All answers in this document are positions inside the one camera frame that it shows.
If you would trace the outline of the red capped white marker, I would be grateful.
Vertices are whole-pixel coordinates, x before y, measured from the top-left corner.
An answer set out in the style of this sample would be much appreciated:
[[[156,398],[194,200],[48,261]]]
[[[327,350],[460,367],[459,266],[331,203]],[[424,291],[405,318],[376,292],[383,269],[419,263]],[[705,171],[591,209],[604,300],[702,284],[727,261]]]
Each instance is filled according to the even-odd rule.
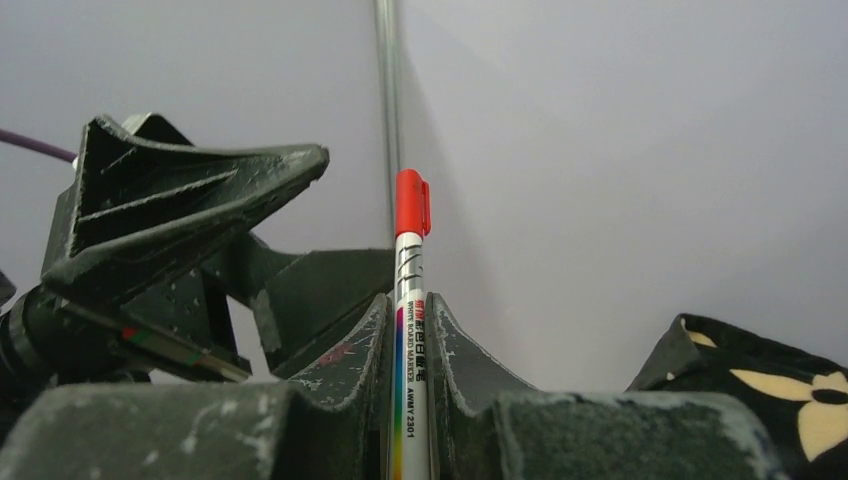
[[[423,240],[430,231],[429,185],[413,169],[396,176],[392,479],[432,477]]]

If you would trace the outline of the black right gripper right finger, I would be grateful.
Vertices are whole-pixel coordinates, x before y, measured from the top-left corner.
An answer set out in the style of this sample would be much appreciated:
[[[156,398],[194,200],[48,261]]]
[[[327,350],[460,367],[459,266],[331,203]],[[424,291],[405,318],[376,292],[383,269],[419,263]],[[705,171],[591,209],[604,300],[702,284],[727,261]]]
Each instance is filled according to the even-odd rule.
[[[763,425],[713,393],[545,392],[425,310],[439,479],[782,479]]]

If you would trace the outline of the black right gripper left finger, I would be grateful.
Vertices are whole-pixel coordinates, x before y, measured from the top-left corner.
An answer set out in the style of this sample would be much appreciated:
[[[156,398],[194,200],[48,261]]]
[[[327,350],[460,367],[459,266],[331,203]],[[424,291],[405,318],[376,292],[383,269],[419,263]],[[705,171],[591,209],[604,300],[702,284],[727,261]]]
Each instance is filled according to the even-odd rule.
[[[63,386],[1,450],[5,479],[379,479],[389,300],[275,383]]]

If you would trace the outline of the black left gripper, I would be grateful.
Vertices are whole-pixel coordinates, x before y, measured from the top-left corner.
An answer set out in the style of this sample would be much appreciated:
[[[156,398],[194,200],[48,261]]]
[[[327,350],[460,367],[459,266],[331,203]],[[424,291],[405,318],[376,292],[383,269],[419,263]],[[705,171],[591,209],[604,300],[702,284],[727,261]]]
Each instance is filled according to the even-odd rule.
[[[247,380],[227,300],[244,300],[250,284],[226,263],[261,247],[244,233],[329,163],[319,144],[201,148],[95,117],[82,131],[46,288],[1,317],[2,404],[28,405],[63,384],[146,382],[151,369]],[[269,372],[292,377],[333,349],[391,290],[393,268],[389,249],[312,251],[266,280],[251,310]]]

